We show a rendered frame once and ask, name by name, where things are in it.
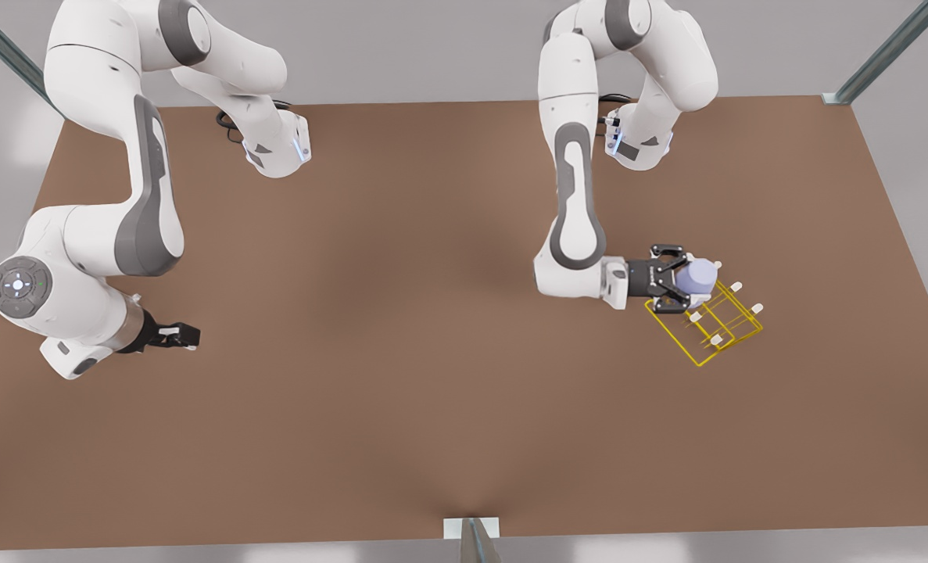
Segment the pale lavender cup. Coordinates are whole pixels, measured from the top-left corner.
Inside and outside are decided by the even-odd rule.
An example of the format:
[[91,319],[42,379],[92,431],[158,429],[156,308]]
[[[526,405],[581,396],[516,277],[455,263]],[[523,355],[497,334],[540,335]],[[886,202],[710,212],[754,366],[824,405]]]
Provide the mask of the pale lavender cup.
[[695,259],[675,272],[675,286],[690,296],[709,296],[716,286],[718,267],[713,261]]

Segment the silver frame post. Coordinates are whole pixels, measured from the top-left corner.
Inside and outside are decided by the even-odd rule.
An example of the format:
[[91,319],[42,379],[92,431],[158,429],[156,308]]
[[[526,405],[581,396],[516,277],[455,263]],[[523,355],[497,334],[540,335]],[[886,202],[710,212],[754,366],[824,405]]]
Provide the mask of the silver frame post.
[[34,61],[25,54],[24,50],[20,49],[2,29],[0,29],[0,60],[16,76],[23,79],[35,93],[38,93],[56,113],[63,117],[60,110],[57,109],[52,100],[49,99],[48,92],[45,91],[42,68],[40,68],[38,64],[35,64]]
[[443,538],[460,541],[460,563],[502,563],[493,545],[500,538],[498,517],[443,519]]
[[850,106],[927,28],[928,0],[922,0],[837,91],[821,94],[825,106]]

